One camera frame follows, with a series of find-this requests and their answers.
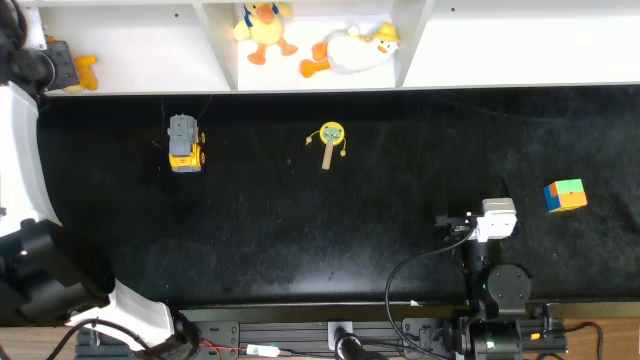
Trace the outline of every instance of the black tabletop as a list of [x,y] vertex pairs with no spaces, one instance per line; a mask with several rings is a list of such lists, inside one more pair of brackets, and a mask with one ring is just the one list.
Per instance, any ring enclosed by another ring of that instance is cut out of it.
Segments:
[[[436,212],[505,188],[521,226],[502,256],[534,299],[638,299],[639,89],[55,98],[38,144],[63,225],[153,300],[381,301],[399,261],[448,244]],[[206,133],[202,174],[168,164],[182,113]],[[329,171],[305,146],[327,121],[348,144]],[[589,205],[549,214],[544,186],[573,178]],[[459,253],[409,265],[392,298],[463,302]]]

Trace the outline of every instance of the wooden floor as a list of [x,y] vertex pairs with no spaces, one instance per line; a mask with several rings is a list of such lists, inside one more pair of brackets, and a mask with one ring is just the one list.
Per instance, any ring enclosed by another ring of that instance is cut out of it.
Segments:
[[[636,360],[640,359],[639,330],[640,319],[598,319],[595,321],[604,330],[604,358],[608,360]],[[583,320],[567,320],[566,326],[572,327]],[[5,356],[1,360],[33,360],[45,359],[68,328],[3,328],[0,329],[0,346],[4,348]],[[586,328],[578,332],[567,334],[569,338],[569,353],[560,354],[565,360],[596,360],[596,346],[598,335],[593,328]],[[58,356],[60,360],[74,358],[75,338]],[[535,355],[525,356],[534,360]]]

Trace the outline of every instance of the colorful cube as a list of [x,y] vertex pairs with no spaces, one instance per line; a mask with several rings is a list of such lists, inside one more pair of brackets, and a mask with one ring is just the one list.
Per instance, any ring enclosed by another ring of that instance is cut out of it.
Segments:
[[580,179],[556,181],[544,188],[544,197],[549,212],[573,210],[587,205],[587,194]]

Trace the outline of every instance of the yellow toy truck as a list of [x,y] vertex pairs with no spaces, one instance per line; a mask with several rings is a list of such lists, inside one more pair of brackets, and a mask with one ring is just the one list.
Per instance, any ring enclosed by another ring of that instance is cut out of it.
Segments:
[[202,145],[204,133],[198,121],[188,115],[174,115],[169,119],[169,163],[174,172],[199,172],[205,163]]

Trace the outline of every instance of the white plush duck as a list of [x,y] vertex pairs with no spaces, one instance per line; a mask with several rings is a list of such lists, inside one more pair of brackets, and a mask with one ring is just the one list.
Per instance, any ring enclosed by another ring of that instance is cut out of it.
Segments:
[[331,69],[339,74],[352,74],[376,67],[393,56],[400,39],[395,26],[384,23],[370,37],[360,35],[357,26],[336,31],[326,42],[313,46],[313,59],[300,64],[302,76],[310,78],[318,71]]

